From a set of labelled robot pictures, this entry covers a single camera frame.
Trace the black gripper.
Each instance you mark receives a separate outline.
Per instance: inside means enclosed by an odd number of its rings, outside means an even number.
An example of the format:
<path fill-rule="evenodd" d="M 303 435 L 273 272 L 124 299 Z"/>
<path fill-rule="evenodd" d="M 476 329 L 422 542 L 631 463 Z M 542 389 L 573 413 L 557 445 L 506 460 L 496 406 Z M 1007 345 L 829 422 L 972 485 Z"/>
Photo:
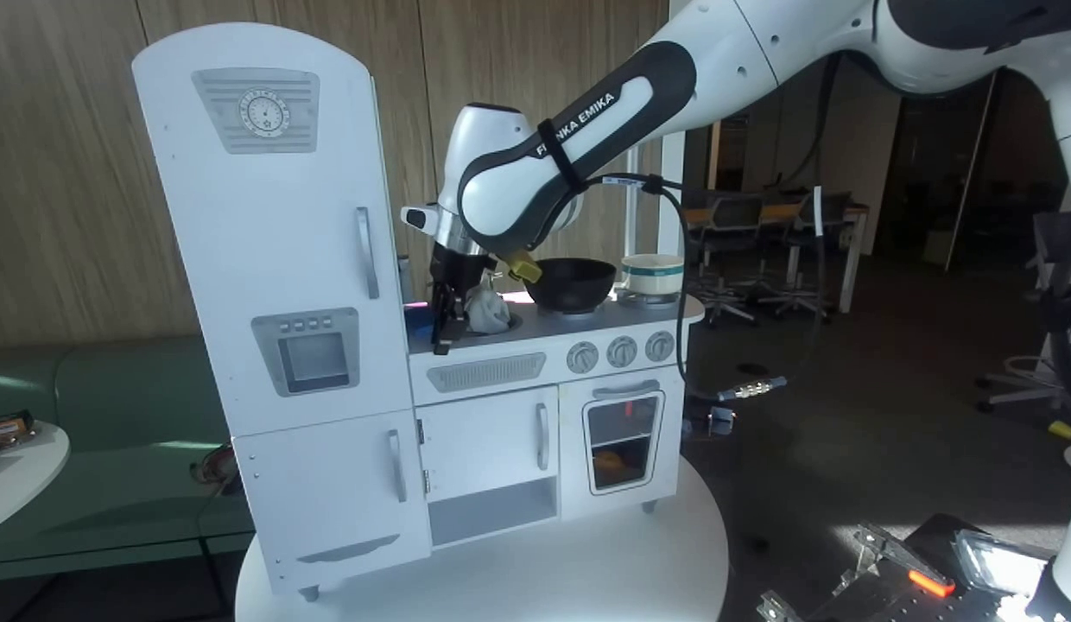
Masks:
<path fill-rule="evenodd" d="M 466 292 L 493 270 L 487 257 L 458 257 L 444 245 L 433 250 L 427 261 L 427 312 L 437 334 L 463 334 L 468 323 Z"/>

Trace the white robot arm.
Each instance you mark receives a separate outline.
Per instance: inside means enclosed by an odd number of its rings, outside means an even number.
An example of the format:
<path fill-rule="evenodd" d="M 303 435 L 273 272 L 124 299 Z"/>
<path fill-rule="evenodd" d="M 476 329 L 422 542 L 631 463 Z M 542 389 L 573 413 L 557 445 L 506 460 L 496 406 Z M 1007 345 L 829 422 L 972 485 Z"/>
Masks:
<path fill-rule="evenodd" d="M 688 0 L 561 113 L 466 102 L 442 161 L 434 257 L 512 259 L 624 148 L 722 120 L 817 58 L 853 53 L 900 93 L 989 72 L 1050 102 L 1071 186 L 1071 0 Z"/>

